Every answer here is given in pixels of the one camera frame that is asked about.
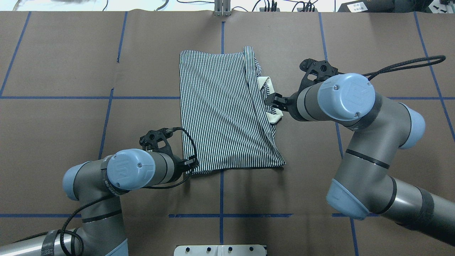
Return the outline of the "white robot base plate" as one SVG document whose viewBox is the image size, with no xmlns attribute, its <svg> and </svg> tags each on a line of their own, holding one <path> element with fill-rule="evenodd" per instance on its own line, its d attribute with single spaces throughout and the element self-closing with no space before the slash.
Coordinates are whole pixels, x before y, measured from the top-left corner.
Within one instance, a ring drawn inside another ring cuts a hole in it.
<svg viewBox="0 0 455 256">
<path fill-rule="evenodd" d="M 187 245 L 177 246 L 174 256 L 267 256 L 267 246 L 243 245 Z"/>
</svg>

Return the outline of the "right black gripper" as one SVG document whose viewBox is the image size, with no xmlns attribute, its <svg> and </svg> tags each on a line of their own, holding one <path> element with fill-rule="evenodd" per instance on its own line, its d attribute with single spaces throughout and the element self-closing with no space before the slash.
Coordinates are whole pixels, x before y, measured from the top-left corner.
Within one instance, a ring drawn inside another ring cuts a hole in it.
<svg viewBox="0 0 455 256">
<path fill-rule="evenodd" d="M 305 75 L 301 80 L 298 92 L 339 74 L 338 68 L 331 66 L 327 60 L 305 59 L 300 63 L 299 68 L 305 72 Z M 289 97 L 274 92 L 266 97 L 265 105 L 287 111 L 288 99 Z"/>
</svg>

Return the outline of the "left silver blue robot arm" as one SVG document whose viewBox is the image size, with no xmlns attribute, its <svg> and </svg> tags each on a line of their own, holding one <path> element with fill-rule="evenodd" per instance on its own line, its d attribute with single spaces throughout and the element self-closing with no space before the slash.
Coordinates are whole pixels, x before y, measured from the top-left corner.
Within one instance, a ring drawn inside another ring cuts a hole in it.
<svg viewBox="0 0 455 256">
<path fill-rule="evenodd" d="M 126 149 L 71 167 L 62 187 L 80 203 L 61 228 L 1 247 L 2 256 L 127 256 L 120 197 L 142 188 L 185 183 L 199 165 L 193 138 L 182 127 L 150 130 L 141 149 Z"/>
</svg>

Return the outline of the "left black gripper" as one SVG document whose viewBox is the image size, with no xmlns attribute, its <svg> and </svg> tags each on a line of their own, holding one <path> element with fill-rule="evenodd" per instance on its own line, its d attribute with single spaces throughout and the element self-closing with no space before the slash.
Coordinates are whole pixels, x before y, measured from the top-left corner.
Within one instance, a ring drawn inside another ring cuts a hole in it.
<svg viewBox="0 0 455 256">
<path fill-rule="evenodd" d="M 152 151 L 156 153 L 164 153 L 173 156 L 172 148 L 167 141 L 177 131 L 174 128 L 161 128 L 158 130 L 150 130 L 139 139 L 139 144 L 144 151 Z M 184 171 L 191 171 L 199 166 L 197 156 L 190 156 L 188 159 L 182 159 L 182 168 Z"/>
</svg>

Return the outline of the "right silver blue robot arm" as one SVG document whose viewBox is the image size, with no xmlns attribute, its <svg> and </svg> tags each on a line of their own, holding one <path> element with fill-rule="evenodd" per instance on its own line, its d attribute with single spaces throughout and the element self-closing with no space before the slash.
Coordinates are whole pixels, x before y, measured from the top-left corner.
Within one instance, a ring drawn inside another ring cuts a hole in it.
<svg viewBox="0 0 455 256">
<path fill-rule="evenodd" d="M 333 121 L 354 134 L 332 179 L 326 200 L 341 214 L 369 214 L 454 245 L 454 203 L 388 175 L 398 149 L 413 147 L 425 132 L 423 116 L 375 91 L 371 80 L 393 71 L 438 64 L 444 55 L 396 63 L 367 74 L 341 73 L 326 60 L 306 59 L 297 92 L 276 92 L 266 104 L 300 122 Z"/>
</svg>

